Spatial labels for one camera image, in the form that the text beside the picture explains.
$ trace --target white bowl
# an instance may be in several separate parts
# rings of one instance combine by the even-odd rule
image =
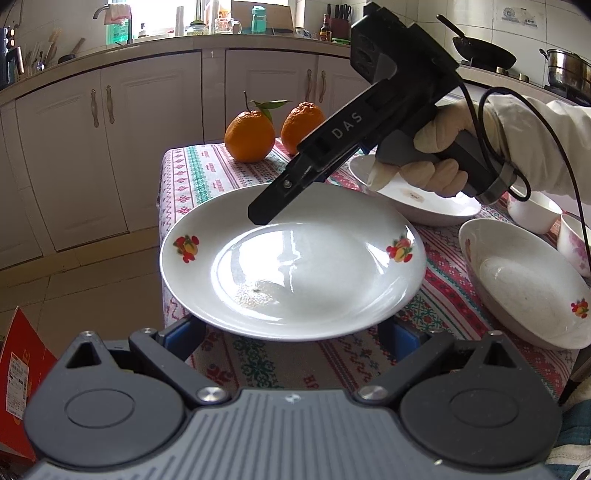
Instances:
[[[587,228],[587,239],[591,241],[591,229]],[[583,225],[576,218],[565,213],[560,216],[560,232],[556,248],[566,260],[584,277],[591,277],[587,250],[583,239]]]
[[[513,185],[511,188],[519,195],[525,195],[525,187]],[[507,210],[517,225],[538,235],[550,232],[562,213],[558,204],[541,192],[531,192],[527,202],[520,202],[509,195]]]
[[[375,155],[361,155],[351,159],[349,170],[362,192],[376,195],[367,187]],[[480,203],[462,192],[453,198],[443,198],[409,185],[396,175],[378,194],[390,198],[400,213],[412,223],[427,226],[460,225],[480,212]]]
[[[478,296],[505,327],[547,349],[591,344],[591,291],[551,245],[492,219],[466,222],[459,240]]]

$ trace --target wok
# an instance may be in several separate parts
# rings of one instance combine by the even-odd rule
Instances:
[[[493,71],[497,67],[508,70],[517,61],[515,56],[504,48],[479,38],[467,37],[463,31],[443,15],[438,15],[437,19],[458,34],[457,37],[453,37],[453,44],[457,52],[466,60],[471,61],[474,66],[488,68]]]

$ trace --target pan handle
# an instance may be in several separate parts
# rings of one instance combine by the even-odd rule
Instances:
[[[457,35],[459,35],[462,38],[466,38],[466,34],[461,31],[457,26],[455,26],[452,22],[450,22],[446,17],[444,17],[442,14],[438,14],[437,15],[437,19],[443,24],[445,25],[447,28],[449,28],[450,30],[452,30],[454,33],[456,33]]]

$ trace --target wall tile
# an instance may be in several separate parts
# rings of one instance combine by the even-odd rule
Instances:
[[[431,35],[442,47],[445,44],[446,27],[439,22],[418,22],[420,27]]]
[[[513,18],[521,21],[530,20],[536,26],[504,20],[512,9]],[[545,5],[534,0],[495,0],[495,10],[492,28],[524,37],[546,41],[546,8]]]
[[[492,28],[492,0],[448,0],[447,17],[458,25]]]
[[[351,5],[351,23],[355,23],[363,18],[363,7],[365,3]]]
[[[417,21],[418,19],[418,0],[407,0],[406,17]]]
[[[490,28],[471,27],[469,25],[458,25],[467,37],[480,38],[481,40],[492,41],[492,30]],[[464,60],[464,58],[457,52],[453,45],[453,37],[457,36],[454,32],[446,28],[445,32],[445,49],[457,61]]]
[[[447,15],[447,0],[420,0],[418,3],[418,21],[436,22],[437,14]]]
[[[376,3],[397,15],[406,16],[407,0],[376,0]]]
[[[546,0],[546,5],[548,5],[549,7],[562,8],[563,10],[568,10],[569,12],[573,12],[576,14],[581,13],[579,7],[569,2],[564,2],[563,0]]]
[[[547,6],[548,43],[582,57],[591,57],[591,22],[561,8]]]
[[[492,42],[509,50],[517,57],[517,62],[512,70],[525,73],[531,83],[543,85],[545,60],[539,49],[545,47],[544,42],[497,30],[492,33]]]
[[[304,9],[304,28],[311,34],[318,34],[322,27],[324,14],[326,13],[326,5],[324,2],[317,2],[316,0],[306,0],[306,7]]]

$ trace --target soy sauce bottle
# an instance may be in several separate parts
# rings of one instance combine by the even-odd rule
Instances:
[[[324,23],[322,23],[322,28],[320,29],[320,39],[322,41],[332,41],[332,31],[329,27],[329,16],[328,14],[324,14]]]

